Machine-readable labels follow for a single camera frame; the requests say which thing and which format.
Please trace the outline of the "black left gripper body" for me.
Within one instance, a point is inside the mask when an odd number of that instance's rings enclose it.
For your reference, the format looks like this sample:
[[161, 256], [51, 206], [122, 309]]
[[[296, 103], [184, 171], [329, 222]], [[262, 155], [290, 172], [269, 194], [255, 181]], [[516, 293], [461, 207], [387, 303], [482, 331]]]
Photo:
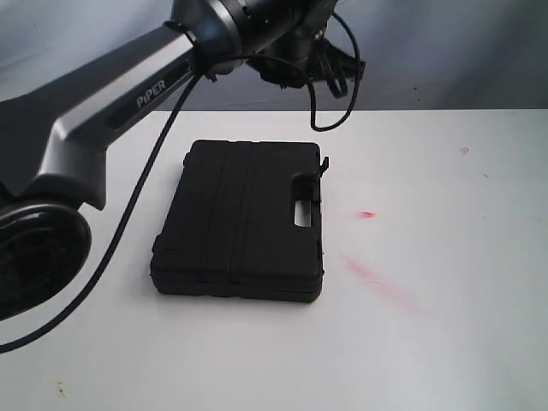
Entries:
[[247, 51], [256, 55], [247, 65], [266, 82], [281, 88], [302, 88], [324, 82], [331, 90], [346, 90], [348, 80], [361, 80], [366, 62], [350, 27], [343, 28], [354, 47], [349, 55], [335, 47], [325, 31], [305, 34], [298, 29], [262, 28], [247, 34]]

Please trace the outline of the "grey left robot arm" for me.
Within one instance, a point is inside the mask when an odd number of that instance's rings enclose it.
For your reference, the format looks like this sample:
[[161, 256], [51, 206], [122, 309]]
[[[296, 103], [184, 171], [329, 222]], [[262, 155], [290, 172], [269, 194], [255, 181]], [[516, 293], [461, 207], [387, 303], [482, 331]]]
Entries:
[[79, 209], [106, 203], [108, 147], [198, 75], [242, 64], [263, 80], [324, 82], [356, 99], [365, 63], [325, 37], [333, 1], [176, 1], [162, 26], [1, 104], [1, 316], [64, 289], [91, 231]]

